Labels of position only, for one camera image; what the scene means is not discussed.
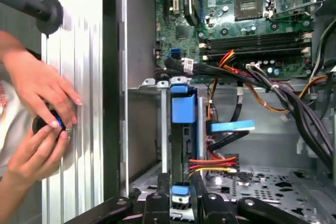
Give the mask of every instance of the cable bundle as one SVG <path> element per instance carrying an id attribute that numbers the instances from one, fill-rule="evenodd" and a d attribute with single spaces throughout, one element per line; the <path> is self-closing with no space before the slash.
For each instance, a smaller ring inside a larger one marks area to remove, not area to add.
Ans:
<path id="1" fill-rule="evenodd" d="M 303 91 L 297 96 L 288 83 L 275 82 L 270 80 L 257 65 L 253 65 L 249 69 L 246 69 L 243 66 L 239 68 L 228 66 L 228 63 L 234 57 L 234 53 L 229 52 L 228 54 L 229 55 L 225 55 L 222 58 L 218 67 L 195 63 L 193 74 L 185 74 L 183 72 L 183 65 L 181 62 L 172 58 L 167 58 L 165 64 L 168 68 L 172 69 L 174 73 L 178 73 L 179 75 L 192 78 L 214 78 L 211 92 L 209 94 L 210 103 L 207 109 L 207 117 L 209 120 L 212 118 L 210 113 L 212 107 L 211 103 L 218 79 L 234 79 L 238 82 L 244 83 L 247 87 L 249 87 L 257 101 L 262 106 L 275 112 L 289 112 L 295 119 L 298 131 L 304 141 L 319 156 L 326 167 L 329 170 L 332 170 L 333 149 L 328 131 L 318 116 L 313 112 L 313 110 L 301 100 L 301 98 L 305 96 L 305 94 L 313 85 L 326 81 L 327 76 L 311 78 Z M 254 86 L 264 88 L 266 91 L 271 91 L 276 94 L 284 109 L 278 109 L 269 106 L 257 94 L 257 92 L 254 90 Z"/>

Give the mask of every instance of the green circuit board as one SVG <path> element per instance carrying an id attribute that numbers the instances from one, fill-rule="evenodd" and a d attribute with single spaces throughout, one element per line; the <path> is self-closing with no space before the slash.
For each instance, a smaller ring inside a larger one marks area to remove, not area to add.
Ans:
<path id="1" fill-rule="evenodd" d="M 179 1 L 178 12 L 170 10 L 167 17 L 164 15 L 165 1 L 156 0 L 156 41 L 161 46 L 156 61 L 160 67 L 164 66 L 164 60 L 170 57 L 173 48 L 181 49 L 182 58 L 192 58 L 195 62 L 206 63 L 199 48 L 200 41 L 204 39 L 223 39 L 225 43 L 225 39 L 231 38 L 292 32 L 309 33 L 313 30 L 310 16 L 298 15 L 293 18 L 294 15 L 288 15 L 293 12 L 286 13 L 286 10 L 308 3 L 310 0 L 277 0 L 278 10 L 284 12 L 284 15 L 279 15 L 276 19 L 265 17 L 267 0 L 197 0 L 200 21 L 196 26 L 191 26 L 186 20 L 183 1 Z M 310 59 L 310 49 L 306 49 L 304 55 L 297 55 L 286 63 L 279 64 L 277 68 L 280 71 L 276 77 L 283 79 L 307 77 L 310 74 L 310 67 L 307 65 Z M 253 61 L 265 62 L 263 59 Z M 271 77 L 275 77 L 268 71 L 270 59 L 267 62 L 260 67 Z"/>

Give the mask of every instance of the motherboard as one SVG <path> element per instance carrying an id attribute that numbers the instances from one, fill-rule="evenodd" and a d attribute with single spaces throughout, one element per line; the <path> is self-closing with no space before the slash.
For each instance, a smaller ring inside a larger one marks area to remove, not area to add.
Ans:
<path id="1" fill-rule="evenodd" d="M 270 78 L 311 74 L 311 14 L 316 0 L 156 0 L 159 67 L 173 57 L 216 66 L 259 63 Z"/>

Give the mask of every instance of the person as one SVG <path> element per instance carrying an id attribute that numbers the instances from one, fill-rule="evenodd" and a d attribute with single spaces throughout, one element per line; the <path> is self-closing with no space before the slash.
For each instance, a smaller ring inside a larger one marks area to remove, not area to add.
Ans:
<path id="1" fill-rule="evenodd" d="M 57 170 L 70 141 L 44 100 L 67 128 L 77 123 L 72 101 L 82 102 L 71 83 L 0 30 L 0 223 L 10 218 L 36 181 Z M 34 135 L 35 115 L 48 125 Z"/>

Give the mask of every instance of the white connector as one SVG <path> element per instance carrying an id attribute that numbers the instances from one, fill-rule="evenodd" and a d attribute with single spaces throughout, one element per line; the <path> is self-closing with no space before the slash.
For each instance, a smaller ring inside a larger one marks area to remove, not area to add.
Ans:
<path id="1" fill-rule="evenodd" d="M 251 69 L 251 68 L 253 68 L 253 67 L 260 68 L 260 64 L 259 64 L 259 63 L 246 64 L 245 67 L 246 67 L 247 69 Z"/>

